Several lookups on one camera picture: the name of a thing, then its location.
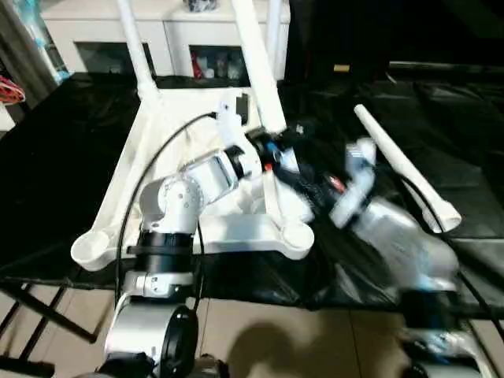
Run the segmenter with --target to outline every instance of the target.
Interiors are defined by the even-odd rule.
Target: red object
[[[334,176],[330,176],[329,177],[331,183],[332,183],[332,186],[339,192],[339,193],[343,193],[345,191],[345,184],[342,183],[338,178],[334,177]]]
[[[24,91],[12,81],[0,76],[0,102],[6,105],[17,104],[25,99]]]
[[[203,77],[203,71],[201,68],[199,68],[195,53],[191,53],[191,61],[192,61],[192,71],[195,73],[195,78],[201,79]]]

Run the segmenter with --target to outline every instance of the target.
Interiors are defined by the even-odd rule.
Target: black mat
[[[178,88],[228,85],[183,78],[158,82]],[[355,102],[364,102],[461,212],[464,222],[449,234],[451,242],[463,269],[504,314],[504,295],[496,286],[504,266],[501,88],[377,82],[351,90],[334,82],[323,90],[284,84],[280,96],[290,126],[306,130],[296,146],[299,158],[341,176],[345,144],[365,135],[351,112]],[[113,266],[85,272],[69,251],[93,223],[138,105],[131,78],[75,75],[0,140],[0,280],[113,287]],[[376,193],[415,213],[382,157],[379,162]],[[393,284],[376,251],[325,219],[312,227],[316,244],[302,261],[276,252],[206,256],[204,294],[312,309],[395,309]],[[474,298],[462,293],[465,304],[457,310],[482,315]]]

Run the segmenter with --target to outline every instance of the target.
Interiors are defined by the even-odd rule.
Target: black cable
[[[394,171],[395,174],[399,176],[401,180],[403,180],[417,195],[422,199],[422,202],[427,206],[428,211],[431,212],[432,217],[434,218],[435,222],[437,223],[439,230],[441,231],[441,239],[443,239],[445,242],[445,238],[443,238],[443,234],[445,233],[443,224],[441,223],[441,220],[439,219],[438,213],[434,210],[434,207],[432,204],[426,199],[424,193],[418,188],[418,186],[411,181],[408,177],[402,175],[401,173]],[[491,307],[488,305],[487,301],[483,298],[483,295],[474,287],[474,285],[471,283],[471,281],[467,278],[467,276],[459,271],[458,275],[462,281],[462,283],[469,289],[471,292],[472,296],[478,301],[481,309],[487,314],[487,316],[490,318],[492,324],[495,327],[495,330],[497,331],[498,335],[500,336],[502,342],[504,343],[504,329],[502,328],[500,322],[498,321],[498,318],[495,316],[494,311],[491,309]]]
[[[203,244],[202,228],[198,223],[198,237],[199,237],[199,248],[201,251],[201,256],[199,258],[199,288],[195,297],[195,305],[193,306],[193,311],[198,311],[199,301],[202,298],[203,285],[205,284],[205,271],[203,269],[203,257],[205,256],[205,245]]]
[[[145,169],[143,170],[142,174],[140,175],[140,178],[138,182],[136,183],[135,189],[133,190],[132,196],[130,197],[128,206],[126,207],[126,213],[124,214],[124,218],[122,221],[122,224],[120,226],[120,231],[119,231],[119,237],[117,240],[117,250],[116,250],[116,279],[115,279],[115,299],[116,299],[116,304],[119,301],[120,298],[120,276],[121,276],[121,263],[120,263],[120,254],[123,249],[123,239],[124,239],[124,233],[126,232],[126,224],[128,223],[128,218],[129,214],[132,211],[133,204],[135,203],[135,198],[136,195],[139,192],[140,185],[142,185],[143,180],[145,179],[147,173],[150,171],[156,160],[159,158],[159,155],[165,150],[165,148],[177,137],[179,136],[186,128],[194,124],[195,122],[201,120],[202,118],[205,117],[211,117],[211,118],[216,118],[217,114],[215,112],[212,113],[205,113],[201,114],[192,120],[189,120],[186,124],[182,125],[180,128],[178,128],[169,138],[166,142],[162,144],[161,147],[156,151],[154,156],[150,159],[150,161],[147,163]]]

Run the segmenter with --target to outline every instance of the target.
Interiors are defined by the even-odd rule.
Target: blue component
[[[277,151],[280,151],[280,150],[278,149],[278,147],[276,146],[276,144],[275,144],[275,143],[273,143],[273,142],[267,142],[267,143],[266,143],[266,148],[267,148],[267,149],[268,149],[268,151],[269,151],[269,152],[271,152],[272,154],[273,154],[273,153],[275,153],[275,152],[277,152]]]

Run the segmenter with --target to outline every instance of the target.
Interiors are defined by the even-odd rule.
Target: white cabinet
[[[268,1],[256,0],[254,6],[264,37]],[[116,0],[43,0],[42,7],[70,73],[132,72]],[[229,0],[219,0],[217,9],[205,13],[189,12],[182,0],[132,0],[132,8],[153,74],[194,76],[199,63],[203,75],[213,71],[226,76],[223,69],[240,66],[240,40]],[[278,80],[284,77],[290,20],[289,5],[283,2],[274,68]]]

